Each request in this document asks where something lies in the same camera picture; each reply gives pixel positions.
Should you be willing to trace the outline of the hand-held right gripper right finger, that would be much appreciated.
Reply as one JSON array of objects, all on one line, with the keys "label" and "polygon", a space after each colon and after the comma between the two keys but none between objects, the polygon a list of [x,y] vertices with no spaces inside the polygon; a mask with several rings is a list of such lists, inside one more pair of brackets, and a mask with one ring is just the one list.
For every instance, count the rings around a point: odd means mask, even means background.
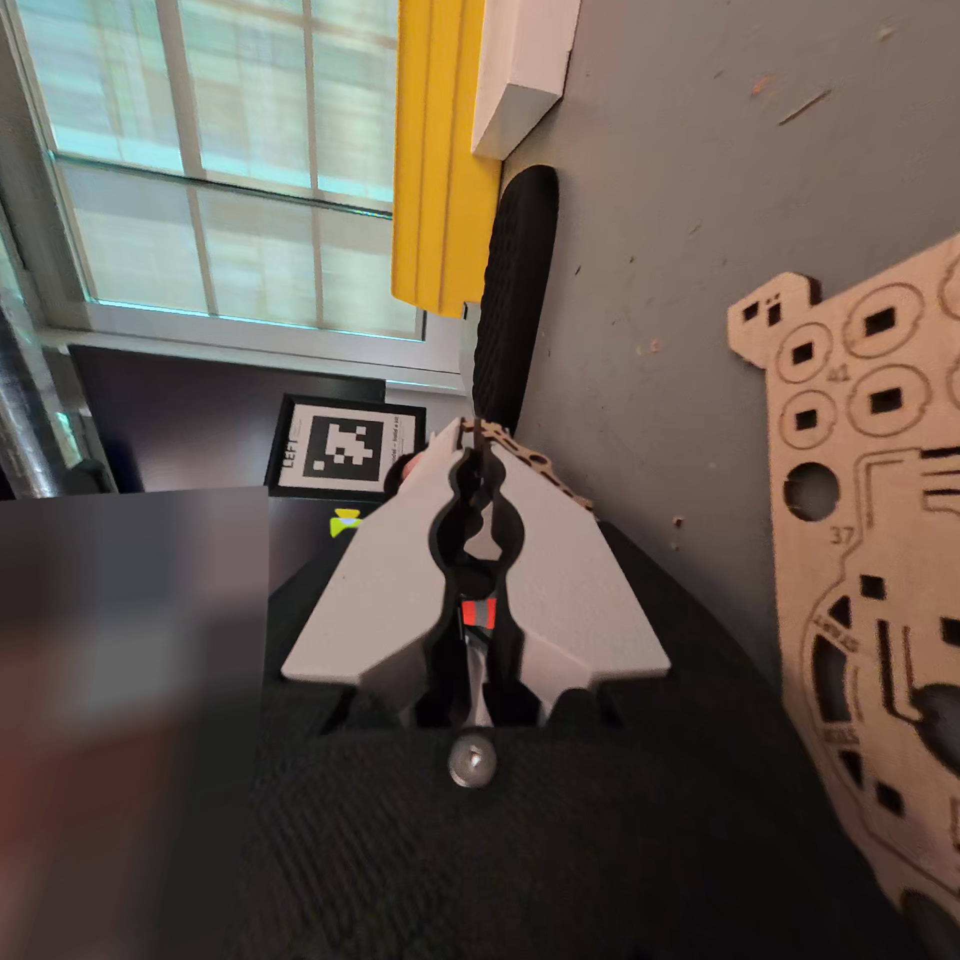
[{"label": "hand-held right gripper right finger", "polygon": [[668,654],[596,518],[498,443],[484,468],[500,550],[490,680],[551,714],[570,690],[665,678]]}]

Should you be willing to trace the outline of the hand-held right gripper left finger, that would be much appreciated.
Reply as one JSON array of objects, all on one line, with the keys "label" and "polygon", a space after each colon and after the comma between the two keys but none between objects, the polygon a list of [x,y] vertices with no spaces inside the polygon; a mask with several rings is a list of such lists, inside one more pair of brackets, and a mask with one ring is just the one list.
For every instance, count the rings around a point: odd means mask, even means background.
[{"label": "hand-held right gripper left finger", "polygon": [[456,418],[394,498],[365,518],[281,666],[288,682],[373,694],[423,726],[473,708],[456,565],[481,528],[476,451]]}]

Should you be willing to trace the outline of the small wooden model part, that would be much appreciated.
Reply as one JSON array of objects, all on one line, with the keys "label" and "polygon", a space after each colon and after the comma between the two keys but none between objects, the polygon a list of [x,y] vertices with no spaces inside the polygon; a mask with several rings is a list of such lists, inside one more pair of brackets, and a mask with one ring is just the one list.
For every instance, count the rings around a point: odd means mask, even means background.
[{"label": "small wooden model part", "polygon": [[595,516],[594,501],[576,493],[566,484],[557,475],[553,462],[545,454],[518,443],[510,434],[509,430],[499,423],[487,421],[479,416],[475,416],[467,422],[469,426],[464,427],[464,429],[472,431],[482,441],[498,445],[500,448],[506,450],[514,459],[524,464],[533,471],[534,474],[551,484],[553,488],[576,503],[583,510]]}]

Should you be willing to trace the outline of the laser-cut wooden parts sheet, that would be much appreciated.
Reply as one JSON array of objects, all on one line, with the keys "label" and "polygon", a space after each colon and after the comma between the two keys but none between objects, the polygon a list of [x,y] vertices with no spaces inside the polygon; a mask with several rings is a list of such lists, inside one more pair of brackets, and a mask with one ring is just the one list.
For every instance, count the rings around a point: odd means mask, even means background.
[{"label": "laser-cut wooden parts sheet", "polygon": [[782,698],[847,836],[958,958],[959,238],[726,310],[765,377]]}]

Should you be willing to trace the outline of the person's left hand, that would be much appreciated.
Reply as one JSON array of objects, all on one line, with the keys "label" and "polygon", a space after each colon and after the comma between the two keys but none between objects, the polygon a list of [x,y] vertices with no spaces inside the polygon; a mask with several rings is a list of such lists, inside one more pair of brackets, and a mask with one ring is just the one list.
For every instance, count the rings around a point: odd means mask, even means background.
[{"label": "person's left hand", "polygon": [[426,449],[417,450],[403,454],[393,462],[383,482],[383,492],[387,500],[394,498],[398,494],[403,483],[413,473],[425,453]]}]

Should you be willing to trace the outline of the metal pipe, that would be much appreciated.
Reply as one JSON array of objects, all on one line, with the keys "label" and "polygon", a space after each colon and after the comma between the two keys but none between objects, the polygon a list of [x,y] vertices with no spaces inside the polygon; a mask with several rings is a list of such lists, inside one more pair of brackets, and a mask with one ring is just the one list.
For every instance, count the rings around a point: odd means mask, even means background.
[{"label": "metal pipe", "polygon": [[1,294],[1,466],[17,499],[68,495],[76,452],[49,366],[19,294]]}]

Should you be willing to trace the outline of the black textured pad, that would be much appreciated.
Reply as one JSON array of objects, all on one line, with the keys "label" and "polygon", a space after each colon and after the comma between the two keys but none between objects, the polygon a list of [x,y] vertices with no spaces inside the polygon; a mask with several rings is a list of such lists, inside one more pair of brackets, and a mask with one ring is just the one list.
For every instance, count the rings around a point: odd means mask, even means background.
[{"label": "black textured pad", "polygon": [[473,355],[475,414],[515,434],[522,414],[556,241],[559,177],[538,164],[515,175],[495,212]]}]

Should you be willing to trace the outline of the white-framed window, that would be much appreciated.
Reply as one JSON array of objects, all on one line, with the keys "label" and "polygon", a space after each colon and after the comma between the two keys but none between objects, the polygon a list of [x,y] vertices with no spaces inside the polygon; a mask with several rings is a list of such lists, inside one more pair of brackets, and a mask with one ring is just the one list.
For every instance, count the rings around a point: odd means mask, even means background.
[{"label": "white-framed window", "polygon": [[53,343],[462,394],[391,293],[398,2],[2,2],[6,216]]}]

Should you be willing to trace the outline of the white box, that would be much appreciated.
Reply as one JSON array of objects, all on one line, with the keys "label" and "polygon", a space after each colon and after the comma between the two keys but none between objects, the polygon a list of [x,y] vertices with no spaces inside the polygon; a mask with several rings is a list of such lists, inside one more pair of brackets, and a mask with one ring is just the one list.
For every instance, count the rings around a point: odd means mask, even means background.
[{"label": "white box", "polygon": [[504,161],[565,93],[580,1],[486,1],[471,153]]}]

